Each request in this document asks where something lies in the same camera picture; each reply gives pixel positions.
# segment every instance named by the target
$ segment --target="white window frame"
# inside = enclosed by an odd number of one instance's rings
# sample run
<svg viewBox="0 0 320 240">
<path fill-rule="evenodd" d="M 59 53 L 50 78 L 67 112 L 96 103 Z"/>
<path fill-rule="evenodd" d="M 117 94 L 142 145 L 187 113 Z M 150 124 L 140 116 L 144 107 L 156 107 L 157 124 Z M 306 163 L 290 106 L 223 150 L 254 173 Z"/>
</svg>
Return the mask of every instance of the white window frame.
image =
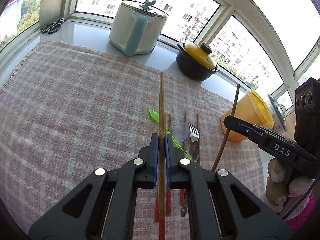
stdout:
<svg viewBox="0 0 320 240">
<path fill-rule="evenodd" d="M 300 64 L 294 72 L 289 60 L 289 57 L 281 43 L 278 35 L 273 29 L 270 22 L 267 20 L 263 12 L 256 6 L 252 0 L 215 0 L 220 4 L 214 15 L 208 20 L 207 24 L 202 28 L 199 35 L 194 40 L 195 43 L 201 44 L 205 42 L 210 44 L 218 32 L 222 29 L 225 23 L 233 15 L 235 16 L 255 37 L 259 44 L 263 47 L 267 55 L 278 70 L 284 84 L 279 87 L 272 95 L 275 99 L 279 98 L 286 91 L 289 92 L 290 98 L 294 103 L 294 91 L 298 87 L 298 79 L 311 66 L 313 61 L 320 53 L 320 37 L 313 49 L 307 55 L 305 60 Z M 65 18 L 70 17 L 75 21 L 90 20 L 93 24 L 104 23 L 108 25 L 113 24 L 113 19 L 104 16 L 98 16 L 87 13 L 75 12 L 77 0 L 63 0 L 62 14 Z M 3 64 L 4 58 L 9 55 L 10 51 L 17 51 L 21 42 L 25 39 L 25 35 L 30 32 L 36 33 L 39 29 L 37 25 L 31 26 L 29 29 L 18 35 L 12 42 L 10 42 L 0 53 L 0 66 Z M 160 35 L 159 40 L 177 48 L 176 42 L 172 39 Z M 233 79 L 237 83 L 241 83 L 243 89 L 249 89 L 247 85 L 234 77 L 228 71 L 222 73 Z"/>
</svg>

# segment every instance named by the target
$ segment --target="window pane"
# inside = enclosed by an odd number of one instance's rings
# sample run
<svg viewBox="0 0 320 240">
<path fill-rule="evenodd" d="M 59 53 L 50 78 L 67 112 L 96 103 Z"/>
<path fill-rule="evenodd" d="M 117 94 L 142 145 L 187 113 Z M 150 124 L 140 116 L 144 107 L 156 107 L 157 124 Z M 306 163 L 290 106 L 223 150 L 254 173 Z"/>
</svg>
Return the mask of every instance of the window pane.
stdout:
<svg viewBox="0 0 320 240">
<path fill-rule="evenodd" d="M 95 6 L 92 1 L 78 0 L 76 11 L 115 17 L 122 0 L 99 0 Z M 154 6 L 169 15 L 162 34 L 177 41 L 194 41 L 219 4 L 213 0 L 156 0 Z"/>
<path fill-rule="evenodd" d="M 277 32 L 293 69 L 320 35 L 320 15 L 311 0 L 253 0 Z"/>
<path fill-rule="evenodd" d="M 216 62 L 253 90 L 271 94 L 283 84 L 263 48 L 235 17 L 227 21 L 210 47 Z"/>
<path fill-rule="evenodd" d="M 316 60 L 311 64 L 308 70 L 303 74 L 301 78 L 299 78 L 299 86 L 306 82 L 310 77 L 314 79 L 320 78 L 320 54 L 316 58 Z"/>
<path fill-rule="evenodd" d="M 40 0 L 10 0 L 0 16 L 0 50 L 39 21 Z"/>
<path fill-rule="evenodd" d="M 277 99 L 277 102 L 279 103 L 279 105 L 284 105 L 286 110 L 288 110 L 291 106 L 293 106 L 293 103 L 291 101 L 288 91 L 285 92 L 282 96 L 280 96 Z"/>
</svg>

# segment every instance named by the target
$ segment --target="triangular cutout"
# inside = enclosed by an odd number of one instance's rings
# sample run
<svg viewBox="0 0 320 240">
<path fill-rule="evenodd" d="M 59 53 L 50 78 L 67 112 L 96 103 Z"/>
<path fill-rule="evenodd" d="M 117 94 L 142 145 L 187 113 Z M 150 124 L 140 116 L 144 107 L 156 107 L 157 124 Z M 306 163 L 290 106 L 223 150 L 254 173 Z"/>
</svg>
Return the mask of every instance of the triangular cutout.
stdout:
<svg viewBox="0 0 320 240">
<path fill-rule="evenodd" d="M 79 218 L 91 190 L 92 184 L 85 186 L 73 199 L 63 206 L 62 212 L 74 218 Z"/>
<path fill-rule="evenodd" d="M 241 190 L 235 185 L 230 186 L 231 191 L 236 199 L 243 218 L 249 218 L 260 212 L 260 208 L 253 203 Z"/>
</svg>

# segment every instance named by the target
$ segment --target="black pot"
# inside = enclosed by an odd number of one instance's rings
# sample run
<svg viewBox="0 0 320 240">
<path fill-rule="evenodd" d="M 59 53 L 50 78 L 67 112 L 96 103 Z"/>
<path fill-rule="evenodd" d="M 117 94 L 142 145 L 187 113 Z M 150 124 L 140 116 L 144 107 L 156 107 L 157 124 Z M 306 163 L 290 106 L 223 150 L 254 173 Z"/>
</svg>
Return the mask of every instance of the black pot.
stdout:
<svg viewBox="0 0 320 240">
<path fill-rule="evenodd" d="M 212 74 L 220 71 L 218 64 L 215 70 L 206 68 L 191 57 L 183 47 L 183 42 L 177 42 L 179 53 L 177 55 L 177 64 L 179 69 L 189 78 L 193 80 L 203 81 L 210 77 Z"/>
</svg>

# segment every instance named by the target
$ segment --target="teal lid knob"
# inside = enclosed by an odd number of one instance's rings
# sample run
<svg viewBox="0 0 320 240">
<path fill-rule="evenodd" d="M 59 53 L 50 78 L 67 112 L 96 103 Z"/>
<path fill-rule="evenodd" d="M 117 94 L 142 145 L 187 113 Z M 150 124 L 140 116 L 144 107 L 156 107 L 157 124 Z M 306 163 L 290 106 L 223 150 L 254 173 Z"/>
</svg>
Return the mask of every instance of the teal lid knob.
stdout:
<svg viewBox="0 0 320 240">
<path fill-rule="evenodd" d="M 154 5 L 155 3 L 156 3 L 156 1 L 149 2 L 149 0 L 145 0 L 144 5 L 139 5 L 139 6 L 144 10 L 152 10 L 152 8 L 149 6 Z"/>
</svg>

